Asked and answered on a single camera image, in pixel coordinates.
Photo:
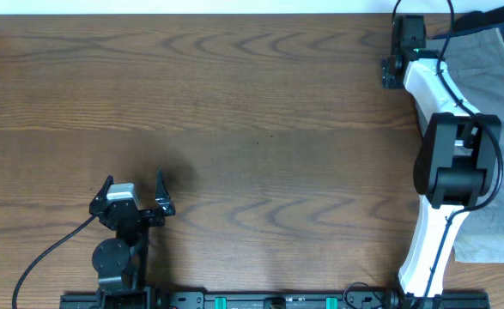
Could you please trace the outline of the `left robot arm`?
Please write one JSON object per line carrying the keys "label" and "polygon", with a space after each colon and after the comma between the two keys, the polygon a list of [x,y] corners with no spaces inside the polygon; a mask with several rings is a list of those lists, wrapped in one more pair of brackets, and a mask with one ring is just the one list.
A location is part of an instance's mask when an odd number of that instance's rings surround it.
{"label": "left robot arm", "polygon": [[149,254],[149,230],[165,225],[176,214],[162,171],[156,174],[154,209],[139,209],[135,185],[116,184],[109,175],[92,202],[89,213],[115,236],[94,249],[92,265],[98,274],[100,309],[151,309],[156,291],[145,283]]}

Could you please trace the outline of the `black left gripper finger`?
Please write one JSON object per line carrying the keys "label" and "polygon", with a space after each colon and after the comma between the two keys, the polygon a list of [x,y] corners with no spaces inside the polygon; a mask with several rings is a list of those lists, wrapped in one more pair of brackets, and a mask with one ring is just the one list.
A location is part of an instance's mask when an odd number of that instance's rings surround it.
{"label": "black left gripper finger", "polygon": [[161,210],[173,209],[173,201],[164,184],[162,170],[158,170],[156,174],[155,201]]}
{"label": "black left gripper finger", "polygon": [[106,177],[106,180],[105,180],[104,184],[101,186],[100,190],[95,195],[95,197],[93,199],[93,205],[103,204],[103,203],[105,203],[107,201],[106,195],[107,195],[108,190],[109,190],[109,188],[111,187],[112,184],[113,184],[113,176],[112,175],[108,175]]}

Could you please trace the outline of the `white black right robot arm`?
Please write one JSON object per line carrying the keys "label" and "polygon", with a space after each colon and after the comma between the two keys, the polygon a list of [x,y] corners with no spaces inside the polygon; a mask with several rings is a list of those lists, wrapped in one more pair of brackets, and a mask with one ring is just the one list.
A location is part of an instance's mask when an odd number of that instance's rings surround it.
{"label": "white black right robot arm", "polygon": [[437,51],[394,49],[382,70],[384,87],[410,93],[425,122],[413,166],[419,216],[398,280],[411,307],[435,308],[461,225],[501,187],[501,121],[463,96]]}

